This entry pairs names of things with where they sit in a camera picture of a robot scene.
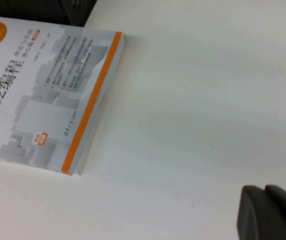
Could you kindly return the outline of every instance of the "book cover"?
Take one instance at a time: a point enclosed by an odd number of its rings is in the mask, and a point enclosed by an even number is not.
[[[122,33],[0,17],[0,160],[72,175]]]

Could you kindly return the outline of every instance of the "white desk surface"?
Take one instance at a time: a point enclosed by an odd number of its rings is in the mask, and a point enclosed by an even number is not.
[[[126,47],[81,177],[0,163],[0,239],[236,240],[286,189],[286,1],[98,0]]]

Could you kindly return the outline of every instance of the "black object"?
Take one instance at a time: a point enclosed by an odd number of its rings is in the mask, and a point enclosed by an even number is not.
[[[240,240],[286,240],[286,191],[244,186],[237,228]]]
[[[83,27],[97,0],[0,0],[0,17]]]

